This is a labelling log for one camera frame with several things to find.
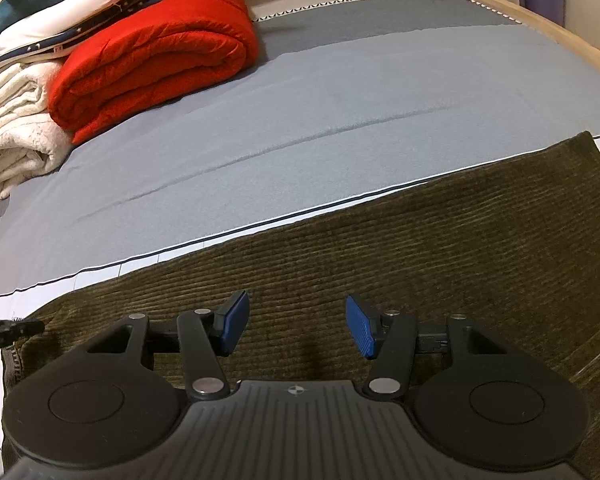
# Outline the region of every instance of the folded white towel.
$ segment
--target folded white towel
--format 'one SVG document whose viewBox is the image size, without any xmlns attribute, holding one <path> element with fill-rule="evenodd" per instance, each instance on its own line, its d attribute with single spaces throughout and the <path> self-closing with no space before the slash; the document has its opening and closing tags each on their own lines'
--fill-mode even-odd
<svg viewBox="0 0 600 480">
<path fill-rule="evenodd" d="M 74 27 L 118 0 L 65 0 L 32 14 L 0 34 L 0 55 L 37 41 L 46 40 Z"/>
<path fill-rule="evenodd" d="M 0 198 L 25 180 L 53 171 L 71 148 L 70 136 L 48 113 L 5 124 L 0 128 Z"/>
<path fill-rule="evenodd" d="M 61 66 L 61 61 L 16 63 L 0 72 L 0 128 L 46 110 L 49 87 Z"/>
<path fill-rule="evenodd" d="M 0 198 L 33 176 L 57 168 L 71 140 L 46 111 L 62 63 L 16 63 L 0 72 Z"/>
</svg>

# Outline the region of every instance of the olive ribbed fabric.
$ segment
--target olive ribbed fabric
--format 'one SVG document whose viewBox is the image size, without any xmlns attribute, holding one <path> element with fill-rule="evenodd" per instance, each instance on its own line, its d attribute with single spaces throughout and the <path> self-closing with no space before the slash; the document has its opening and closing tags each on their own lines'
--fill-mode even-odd
<svg viewBox="0 0 600 480">
<path fill-rule="evenodd" d="M 589 133 L 71 292 L 35 314 L 43 335 L 17 343 L 23 374 L 125 314 L 167 320 L 241 288 L 251 319 L 221 361 L 231 380 L 361 380 L 368 363 L 344 321 L 352 290 L 421 320 L 464 312 L 584 390 L 592 423 L 575 463 L 600 480 L 600 152 Z M 156 359 L 174 384 L 178 360 Z"/>
</svg>

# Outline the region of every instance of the gray bed sheet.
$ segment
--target gray bed sheet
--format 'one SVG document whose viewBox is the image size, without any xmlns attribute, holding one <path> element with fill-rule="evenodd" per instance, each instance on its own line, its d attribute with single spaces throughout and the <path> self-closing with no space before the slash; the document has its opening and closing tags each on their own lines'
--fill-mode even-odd
<svg viewBox="0 0 600 480">
<path fill-rule="evenodd" d="M 600 134 L 595 69 L 465 0 L 363 0 L 258 28 L 255 69 L 125 121 L 14 190 L 0 294 Z"/>
</svg>

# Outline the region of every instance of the red comforter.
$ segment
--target red comforter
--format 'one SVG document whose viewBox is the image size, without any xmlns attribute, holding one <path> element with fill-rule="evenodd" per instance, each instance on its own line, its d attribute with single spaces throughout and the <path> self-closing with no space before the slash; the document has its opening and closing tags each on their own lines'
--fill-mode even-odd
<svg viewBox="0 0 600 480">
<path fill-rule="evenodd" d="M 52 85 L 49 113 L 80 144 L 137 112 L 231 78 L 257 53 L 244 0 L 164 0 L 78 46 Z"/>
</svg>

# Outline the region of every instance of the logo emblem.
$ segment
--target logo emblem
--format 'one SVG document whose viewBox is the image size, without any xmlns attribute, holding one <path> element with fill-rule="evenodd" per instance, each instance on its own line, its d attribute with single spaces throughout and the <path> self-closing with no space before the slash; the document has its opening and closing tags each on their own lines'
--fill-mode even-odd
<svg viewBox="0 0 600 480">
<path fill-rule="evenodd" d="M 288 388 L 287 391 L 294 397 L 297 397 L 298 395 L 304 394 L 306 391 L 306 388 L 303 388 L 299 384 L 294 384 L 292 387 Z"/>
</svg>

